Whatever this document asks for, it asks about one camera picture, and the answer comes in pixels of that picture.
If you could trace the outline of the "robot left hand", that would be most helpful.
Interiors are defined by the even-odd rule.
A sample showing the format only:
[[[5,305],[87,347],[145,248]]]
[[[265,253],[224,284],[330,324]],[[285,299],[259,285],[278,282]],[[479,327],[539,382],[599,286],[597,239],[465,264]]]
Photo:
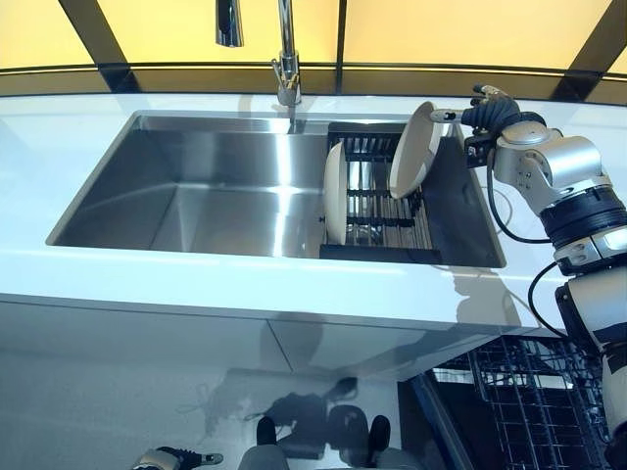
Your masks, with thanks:
[[[191,470],[222,462],[221,453],[198,453],[185,448],[160,446],[148,449],[131,469]]]

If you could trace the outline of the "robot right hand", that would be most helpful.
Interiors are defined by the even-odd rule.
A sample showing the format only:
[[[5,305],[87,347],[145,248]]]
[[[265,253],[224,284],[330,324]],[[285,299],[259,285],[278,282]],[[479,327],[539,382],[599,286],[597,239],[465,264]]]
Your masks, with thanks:
[[[429,114],[434,123],[459,123],[499,135],[506,127],[521,121],[521,111],[503,90],[484,84],[473,86],[475,95],[464,110],[438,109]]]

